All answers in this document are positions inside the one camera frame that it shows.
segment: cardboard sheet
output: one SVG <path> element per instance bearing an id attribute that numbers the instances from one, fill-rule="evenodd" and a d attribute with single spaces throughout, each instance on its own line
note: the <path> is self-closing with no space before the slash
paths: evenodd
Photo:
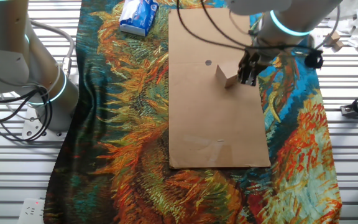
<path id="1" fill-rule="evenodd" d="M 230 43 L 202 9 L 181 10 L 195 34 Z M 229 18 L 229 10 L 208 9 L 229 36 L 251 44 Z M 244 30 L 249 17 L 233 15 Z M 264 115 L 259 88 L 234 85 L 225 89 L 215 76 L 217 64 L 240 61 L 244 52 L 202 42 L 181 26 L 176 10 L 169 15 L 169 156 L 173 168 L 268 167 Z"/>

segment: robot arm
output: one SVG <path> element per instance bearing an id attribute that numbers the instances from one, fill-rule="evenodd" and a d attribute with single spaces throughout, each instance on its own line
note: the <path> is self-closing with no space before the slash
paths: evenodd
<path id="1" fill-rule="evenodd" d="M 24 95 L 31 89 L 23 86 L 44 86 L 53 108 L 48 128 L 66 131 L 78 101 L 78 88 L 36 36 L 27 15 L 28 4 L 28 0 L 0 1 L 0 93 Z M 29 102 L 43 104 L 39 95 Z M 36 107 L 38 114 L 44 109 Z"/>
<path id="2" fill-rule="evenodd" d="M 265 70 L 270 62 L 283 51 L 279 48 L 266 49 L 267 47 L 298 45 L 341 1 L 228 1 L 229 8 L 238 14 L 249 14 L 249 12 L 254 14 L 262 12 L 262 10 L 265 11 L 262 20 L 259 22 L 257 36 L 253 43 L 253 47 L 265 47 L 265 49 L 246 48 L 245 55 L 240 62 L 239 81 L 243 84 L 255 85 L 256 76 Z"/>

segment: teal light ring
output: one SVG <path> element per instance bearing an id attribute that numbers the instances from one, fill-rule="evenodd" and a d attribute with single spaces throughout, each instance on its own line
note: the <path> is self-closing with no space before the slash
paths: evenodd
<path id="1" fill-rule="evenodd" d="M 29 37 L 26 34 L 24 34 L 24 37 L 27 40 L 27 42 L 30 43 Z"/>
<path id="2" fill-rule="evenodd" d="M 65 82 L 63 84 L 63 88 L 60 90 L 60 92 L 55 97 L 53 97 L 51 100 L 49 100 L 48 103 L 51 103 L 53 100 L 56 100 L 65 91 L 66 84 L 67 84 L 67 77 L 66 77 L 66 75 L 63 75 L 63 76 L 65 77 Z M 29 102 L 29 103 L 32 105 L 44 105 L 44 103 L 31 103 L 31 102 Z"/>
<path id="3" fill-rule="evenodd" d="M 311 31 L 309 32 L 297 32 L 297 31 L 294 31 L 294 30 L 290 30 L 288 28 L 286 28 L 280 21 L 278 21 L 276 15 L 274 14 L 273 10 L 270 11 L 270 16 L 272 17 L 272 20 L 273 22 L 276 24 L 276 26 L 278 28 L 280 28 L 282 31 L 286 32 L 287 34 L 290 34 L 290 35 L 293 35 L 293 36 L 296 36 L 296 37 L 302 37 L 302 36 L 306 36 L 308 34 L 311 33 Z"/>

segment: colorful tapestry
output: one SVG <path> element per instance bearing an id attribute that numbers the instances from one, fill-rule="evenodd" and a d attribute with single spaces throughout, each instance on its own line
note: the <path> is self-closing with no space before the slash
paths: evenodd
<path id="1" fill-rule="evenodd" d="M 175 2 L 159 3 L 144 38 L 119 31 L 123 2 L 82 1 L 80 102 L 50 179 L 45 224 L 338 223 L 326 113 L 303 57 L 279 57 L 259 77 L 271 168 L 169 168 L 168 11 Z"/>

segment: tissue box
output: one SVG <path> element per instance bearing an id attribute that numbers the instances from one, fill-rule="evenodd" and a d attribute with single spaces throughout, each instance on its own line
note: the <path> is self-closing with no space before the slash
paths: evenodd
<path id="1" fill-rule="evenodd" d="M 131 34 L 146 36 L 152 26 L 158 3 L 155 0 L 125 0 L 119 28 Z"/>

